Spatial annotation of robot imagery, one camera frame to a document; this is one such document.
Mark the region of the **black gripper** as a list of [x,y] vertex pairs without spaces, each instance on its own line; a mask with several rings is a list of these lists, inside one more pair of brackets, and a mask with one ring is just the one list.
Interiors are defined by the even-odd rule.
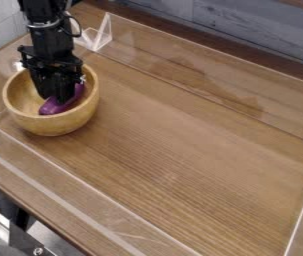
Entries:
[[29,21],[26,27],[32,44],[17,48],[22,67],[33,77],[38,96],[46,99],[54,94],[57,102],[64,104],[74,96],[74,84],[81,76],[82,61],[73,55],[73,39],[81,33],[73,32],[69,19]]

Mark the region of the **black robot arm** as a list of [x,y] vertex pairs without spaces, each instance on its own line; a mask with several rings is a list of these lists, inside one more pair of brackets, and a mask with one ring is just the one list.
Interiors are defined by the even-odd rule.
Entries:
[[17,0],[26,18],[30,45],[20,45],[22,67],[28,70],[36,91],[42,99],[56,98],[65,104],[74,96],[82,61],[73,55],[73,33],[66,13],[69,0]]

